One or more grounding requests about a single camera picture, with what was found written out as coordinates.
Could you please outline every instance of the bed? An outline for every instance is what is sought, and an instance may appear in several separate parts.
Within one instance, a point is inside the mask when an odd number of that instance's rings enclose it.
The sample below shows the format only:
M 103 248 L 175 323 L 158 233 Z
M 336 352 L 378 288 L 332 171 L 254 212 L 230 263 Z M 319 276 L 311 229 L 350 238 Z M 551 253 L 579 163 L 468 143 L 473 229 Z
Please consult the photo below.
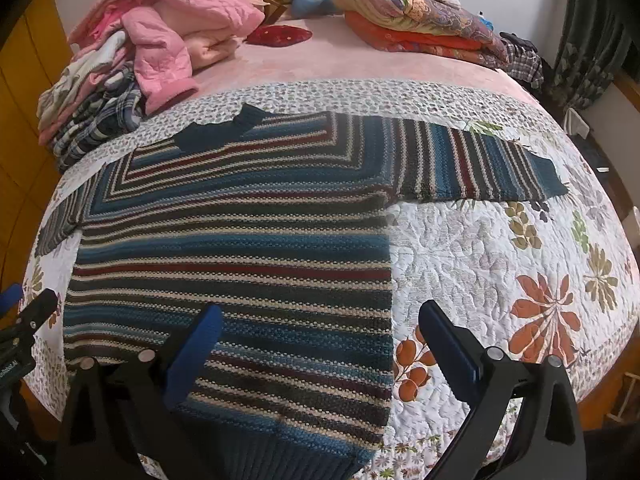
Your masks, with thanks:
M 193 121 L 229 120 L 245 102 L 276 113 L 334 110 L 415 118 L 515 140 L 550 158 L 570 193 L 546 203 L 399 203 L 386 211 L 396 384 L 380 450 L 355 477 L 422 479 L 468 413 L 415 330 L 425 300 L 435 299 L 454 324 L 512 358 L 559 355 L 581 400 L 612 366 L 638 322 L 640 275 L 595 175 L 517 83 L 503 72 L 459 60 L 375 51 L 341 20 L 299 20 L 291 24 L 311 30 L 311 40 L 286 49 L 245 44 L 233 59 L 199 73 L 198 95 L 70 168 L 41 225 L 103 165 Z M 57 312 L 36 334 L 37 366 L 25 378 L 57 418 L 67 390 L 63 301 L 80 237 L 76 232 L 43 257 L 32 252 L 23 284 L 27 301 L 43 288 L 59 297 Z M 514 402 L 489 458 L 504 450 L 517 413 Z

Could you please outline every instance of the striped sweater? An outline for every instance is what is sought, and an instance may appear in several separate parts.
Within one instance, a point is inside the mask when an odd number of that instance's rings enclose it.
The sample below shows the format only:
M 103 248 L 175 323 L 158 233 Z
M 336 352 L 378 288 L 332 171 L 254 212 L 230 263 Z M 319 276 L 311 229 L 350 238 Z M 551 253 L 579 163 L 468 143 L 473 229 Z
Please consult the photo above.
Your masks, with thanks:
M 245 105 L 102 168 L 52 213 L 36 254 L 82 240 L 65 358 L 131 359 L 206 304 L 222 336 L 178 417 L 236 479 L 342 479 L 382 439 L 392 387 L 384 208 L 546 200 L 551 161 L 420 121 Z

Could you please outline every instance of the plaid clothing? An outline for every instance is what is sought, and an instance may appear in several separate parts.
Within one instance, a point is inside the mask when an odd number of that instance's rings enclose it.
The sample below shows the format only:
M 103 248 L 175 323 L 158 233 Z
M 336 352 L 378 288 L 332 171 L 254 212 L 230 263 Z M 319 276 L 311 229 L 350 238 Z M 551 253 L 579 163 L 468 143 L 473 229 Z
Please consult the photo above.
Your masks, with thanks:
M 534 51 L 524 49 L 510 41 L 502 40 L 502 42 L 509 56 L 506 73 L 514 79 L 530 83 L 533 89 L 540 88 L 545 82 L 545 77 L 542 75 L 542 58 Z
M 128 61 L 105 79 L 57 132 L 52 148 L 60 173 L 103 142 L 138 129 L 143 109 L 133 62 Z

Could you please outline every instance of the floral comforter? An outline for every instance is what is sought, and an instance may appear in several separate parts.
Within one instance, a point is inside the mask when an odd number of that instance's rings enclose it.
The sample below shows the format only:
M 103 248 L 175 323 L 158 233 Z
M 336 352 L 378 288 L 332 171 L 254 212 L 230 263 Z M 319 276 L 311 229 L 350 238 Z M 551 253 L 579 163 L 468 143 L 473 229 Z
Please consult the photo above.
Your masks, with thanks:
M 358 480 L 421 480 L 468 413 L 417 329 L 425 300 L 435 299 L 454 324 L 512 358 L 560 356 L 578 400 L 609 370 L 638 320 L 638 266 L 608 197 L 571 141 L 542 110 L 505 95 L 405 80 L 320 80 L 205 96 L 85 156 L 60 180 L 43 222 L 103 164 L 192 121 L 229 120 L 243 102 L 278 113 L 330 109 L 416 118 L 516 140 L 553 160 L 570 190 L 546 203 L 399 203 L 387 210 L 396 383 L 384 441 Z M 44 287 L 60 298 L 59 309 L 36 334 L 37 366 L 26 377 L 58 417 L 67 391 L 60 317 L 79 237 L 32 257 L 24 281 L 27 301 Z M 504 450 L 517 411 L 514 402 L 490 457 Z

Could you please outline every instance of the white garment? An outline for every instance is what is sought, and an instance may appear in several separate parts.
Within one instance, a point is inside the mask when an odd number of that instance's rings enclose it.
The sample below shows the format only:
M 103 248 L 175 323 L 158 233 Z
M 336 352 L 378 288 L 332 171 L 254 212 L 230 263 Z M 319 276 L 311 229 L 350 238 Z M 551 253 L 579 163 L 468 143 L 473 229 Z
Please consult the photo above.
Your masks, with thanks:
M 98 50 L 87 52 L 80 59 L 69 64 L 60 79 L 50 89 L 45 90 L 38 99 L 38 129 L 44 130 L 58 116 L 59 112 L 72 103 L 82 83 L 91 72 L 105 66 L 111 66 L 118 49 L 127 41 L 124 30 L 114 32 Z

